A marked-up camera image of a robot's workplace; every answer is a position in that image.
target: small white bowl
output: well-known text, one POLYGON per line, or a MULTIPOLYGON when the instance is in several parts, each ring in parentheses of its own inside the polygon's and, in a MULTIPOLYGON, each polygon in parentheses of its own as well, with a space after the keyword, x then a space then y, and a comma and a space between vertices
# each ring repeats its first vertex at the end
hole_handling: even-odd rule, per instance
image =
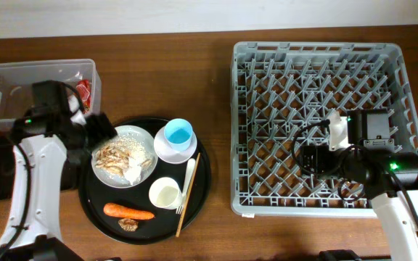
POLYGON ((115 130, 117 131, 117 137, 115 137, 113 140, 122 136, 129 136, 130 138, 133 138, 135 141, 141 143, 152 160, 151 165, 146 170, 142 170, 140 174, 141 179, 139 182, 130 184, 130 182, 127 181, 127 179, 123 176, 109 174, 106 170, 95 167, 95 155, 96 152, 99 149, 101 149, 101 147, 99 147, 95 149, 91 154, 91 167, 93 168, 93 172, 96 175, 96 177, 104 184, 117 189, 131 188, 145 181, 151 175, 152 171, 156 168, 157 155, 154 150, 154 138, 146 130, 132 125, 118 126, 115 128, 115 130))
POLYGON ((157 179, 149 188, 149 200, 155 207, 166 210, 174 210, 180 207, 183 195, 177 182, 173 178, 164 177, 157 179))

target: carrot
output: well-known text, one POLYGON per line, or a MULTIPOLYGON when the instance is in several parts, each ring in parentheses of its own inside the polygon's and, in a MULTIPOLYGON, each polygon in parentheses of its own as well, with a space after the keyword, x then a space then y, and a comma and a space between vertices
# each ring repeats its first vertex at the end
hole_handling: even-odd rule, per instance
POLYGON ((154 217, 154 214, 151 212, 134 210, 114 203, 107 203, 104 206, 104 213, 110 217, 131 218, 135 220, 150 220, 154 217))

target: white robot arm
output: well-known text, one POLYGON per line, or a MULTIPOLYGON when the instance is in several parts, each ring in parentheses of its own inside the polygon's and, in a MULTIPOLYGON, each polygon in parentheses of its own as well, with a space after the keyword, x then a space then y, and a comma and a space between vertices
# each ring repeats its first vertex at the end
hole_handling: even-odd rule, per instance
POLYGON ((34 106, 16 120, 15 183, 0 260, 81 260, 62 243, 60 181, 66 159, 82 165, 91 150, 117 135, 104 114, 83 117, 78 92, 61 82, 33 84, 34 106), (76 98, 67 99, 66 88, 76 98))
MULTIPOLYGON (((418 214, 418 190, 407 191, 418 214)), ((382 223, 393 260, 418 260, 418 229, 401 191, 396 197, 380 194, 371 200, 382 223)))

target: wooden chopstick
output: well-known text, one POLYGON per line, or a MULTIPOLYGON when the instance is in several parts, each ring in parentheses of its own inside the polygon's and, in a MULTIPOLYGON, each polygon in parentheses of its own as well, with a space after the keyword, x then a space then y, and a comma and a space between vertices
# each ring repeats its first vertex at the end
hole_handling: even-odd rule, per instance
POLYGON ((193 181, 194 181, 194 177, 196 176, 197 164, 200 162, 200 156, 201 156, 201 153, 198 153, 197 158, 196 158, 196 163, 194 164, 192 179, 189 182, 187 198, 185 199, 185 204, 183 205, 183 212, 181 213, 181 216, 180 216, 179 227, 177 228, 177 234, 175 235, 176 237, 180 236, 181 226, 183 225, 183 219, 185 218, 185 212, 187 212, 187 205, 188 205, 188 201, 189 201, 189 195, 192 192, 193 181))

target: red object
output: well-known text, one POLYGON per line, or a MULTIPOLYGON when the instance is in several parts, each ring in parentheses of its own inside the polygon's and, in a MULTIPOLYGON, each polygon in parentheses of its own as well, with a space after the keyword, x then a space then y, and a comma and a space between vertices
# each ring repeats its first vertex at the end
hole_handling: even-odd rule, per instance
POLYGON ((77 83, 77 86, 75 88, 80 94, 81 101, 83 102, 83 105, 85 107, 85 112, 88 112, 90 110, 91 104, 90 82, 87 79, 81 80, 77 83))

